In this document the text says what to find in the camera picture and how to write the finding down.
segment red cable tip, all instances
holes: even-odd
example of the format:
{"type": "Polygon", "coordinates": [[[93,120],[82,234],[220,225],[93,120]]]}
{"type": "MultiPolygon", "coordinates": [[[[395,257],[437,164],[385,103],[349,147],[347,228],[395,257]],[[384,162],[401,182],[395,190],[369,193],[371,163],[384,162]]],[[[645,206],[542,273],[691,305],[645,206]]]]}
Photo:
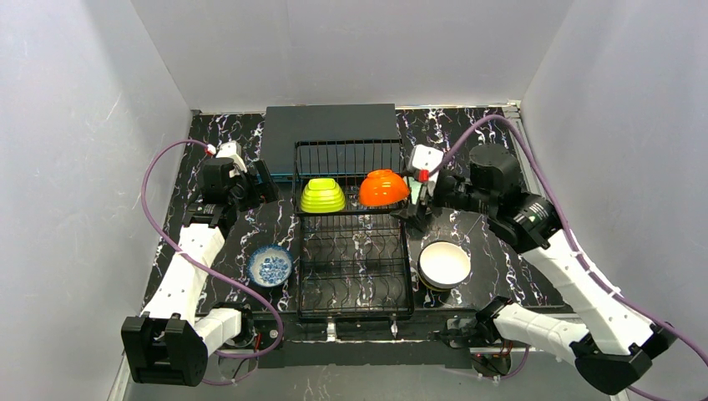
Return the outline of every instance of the red cable tip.
{"type": "Polygon", "coordinates": [[[428,170],[420,170],[420,172],[418,173],[418,181],[427,182],[429,175],[430,175],[430,172],[428,170]]]}

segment yellow-green bowl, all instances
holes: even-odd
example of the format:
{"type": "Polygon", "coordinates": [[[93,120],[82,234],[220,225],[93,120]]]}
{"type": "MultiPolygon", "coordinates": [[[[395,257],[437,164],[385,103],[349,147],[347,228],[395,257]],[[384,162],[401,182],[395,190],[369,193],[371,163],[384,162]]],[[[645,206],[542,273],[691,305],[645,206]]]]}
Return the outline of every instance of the yellow-green bowl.
{"type": "Polygon", "coordinates": [[[302,191],[301,208],[305,213],[334,213],[345,206],[344,192],[332,178],[313,178],[302,191]]]}

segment orange bowl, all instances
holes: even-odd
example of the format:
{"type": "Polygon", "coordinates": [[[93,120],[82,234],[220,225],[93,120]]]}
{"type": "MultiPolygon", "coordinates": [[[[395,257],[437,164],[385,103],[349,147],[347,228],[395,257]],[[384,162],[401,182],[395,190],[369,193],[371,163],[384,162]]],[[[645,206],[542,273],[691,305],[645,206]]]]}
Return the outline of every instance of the orange bowl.
{"type": "Polygon", "coordinates": [[[374,170],[359,188],[359,203],[364,206],[386,206],[406,199],[411,191],[406,181],[392,170],[374,170]]]}

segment dish rack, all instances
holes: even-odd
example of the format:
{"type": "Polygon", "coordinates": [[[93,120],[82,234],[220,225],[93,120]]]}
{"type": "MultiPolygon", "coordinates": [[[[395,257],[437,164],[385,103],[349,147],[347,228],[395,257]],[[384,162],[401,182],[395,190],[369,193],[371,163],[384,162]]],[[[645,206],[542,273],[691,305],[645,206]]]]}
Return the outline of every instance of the dish rack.
{"type": "Polygon", "coordinates": [[[302,141],[295,145],[293,208],[300,219],[298,315],[307,322],[403,320],[412,315],[411,268],[403,224],[366,207],[359,185],[372,170],[402,170],[401,140],[302,141]],[[299,200],[307,181],[333,178],[342,211],[311,214],[299,200]]]}

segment blue and white bowl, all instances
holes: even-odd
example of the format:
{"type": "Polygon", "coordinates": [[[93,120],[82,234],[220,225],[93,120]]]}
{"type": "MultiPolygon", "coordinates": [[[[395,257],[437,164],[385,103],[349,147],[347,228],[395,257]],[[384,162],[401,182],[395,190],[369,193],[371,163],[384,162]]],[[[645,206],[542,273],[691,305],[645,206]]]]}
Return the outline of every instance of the blue and white bowl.
{"type": "Polygon", "coordinates": [[[261,287],[280,286],[292,273],[292,256],[282,246],[263,246],[250,256],[247,273],[261,287]]]}

